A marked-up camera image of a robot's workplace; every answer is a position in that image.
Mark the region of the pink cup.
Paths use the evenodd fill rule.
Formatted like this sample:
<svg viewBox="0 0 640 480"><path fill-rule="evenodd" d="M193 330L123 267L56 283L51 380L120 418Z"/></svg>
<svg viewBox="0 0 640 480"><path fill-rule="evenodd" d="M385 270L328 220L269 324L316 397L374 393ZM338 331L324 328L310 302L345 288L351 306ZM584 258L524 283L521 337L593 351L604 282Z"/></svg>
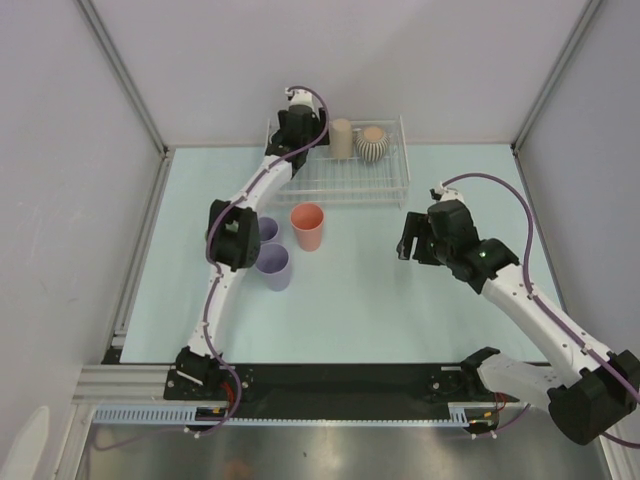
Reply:
<svg viewBox="0 0 640 480"><path fill-rule="evenodd" d="M313 252L320 247L324 219L324 211L314 203L301 203L292 209L290 223L302 250Z"/></svg>

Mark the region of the small purple cup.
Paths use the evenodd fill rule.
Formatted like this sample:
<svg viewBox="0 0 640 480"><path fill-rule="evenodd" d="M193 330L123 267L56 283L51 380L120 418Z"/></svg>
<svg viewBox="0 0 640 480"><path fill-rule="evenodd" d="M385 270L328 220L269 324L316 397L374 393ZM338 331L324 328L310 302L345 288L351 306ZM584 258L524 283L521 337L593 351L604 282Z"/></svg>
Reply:
<svg viewBox="0 0 640 480"><path fill-rule="evenodd" d="M258 227L261 244L280 242L280 226L274 218L268 216L259 217Z"/></svg>

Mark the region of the large purple cup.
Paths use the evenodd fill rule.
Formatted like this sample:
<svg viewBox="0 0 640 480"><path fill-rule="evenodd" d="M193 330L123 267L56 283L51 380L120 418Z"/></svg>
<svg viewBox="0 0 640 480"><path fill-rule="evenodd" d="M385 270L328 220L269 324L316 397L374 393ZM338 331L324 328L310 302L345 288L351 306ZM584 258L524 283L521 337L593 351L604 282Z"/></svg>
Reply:
<svg viewBox="0 0 640 480"><path fill-rule="evenodd" d="M255 267L272 291L280 292L288 288L292 276L292 263L289 251L283 245L262 245Z"/></svg>

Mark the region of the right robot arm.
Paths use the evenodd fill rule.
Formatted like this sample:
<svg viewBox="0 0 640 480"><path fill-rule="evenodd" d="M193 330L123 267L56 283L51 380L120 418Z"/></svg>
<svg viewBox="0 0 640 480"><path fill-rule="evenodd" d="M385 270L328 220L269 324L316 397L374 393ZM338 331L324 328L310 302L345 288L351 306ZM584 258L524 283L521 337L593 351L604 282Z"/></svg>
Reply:
<svg viewBox="0 0 640 480"><path fill-rule="evenodd" d="M572 442L587 445L636 409L639 360L614 352L546 302L525 280L519 258L502 241L481 239L460 200L443 200L406 215L396 247L399 259L448 268L459 281L505 313L551 366L515 361L497 349L468 357L463 393L484 401L495 391L549 413Z"/></svg>

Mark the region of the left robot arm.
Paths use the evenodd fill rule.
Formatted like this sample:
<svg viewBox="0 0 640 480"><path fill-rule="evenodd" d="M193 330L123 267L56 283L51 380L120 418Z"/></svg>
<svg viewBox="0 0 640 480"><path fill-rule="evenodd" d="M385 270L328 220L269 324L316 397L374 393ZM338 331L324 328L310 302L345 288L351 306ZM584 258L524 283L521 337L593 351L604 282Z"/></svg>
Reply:
<svg viewBox="0 0 640 480"><path fill-rule="evenodd" d="M220 360L216 334L244 275L258 259L259 215L304 166L308 151L327 143L326 109L314 106L310 91L293 90L289 106L278 112L278 128L257 172L230 199L211 204L205 246L211 277L203 318L168 372L166 400L207 400L224 389L222 384L232 372Z"/></svg>

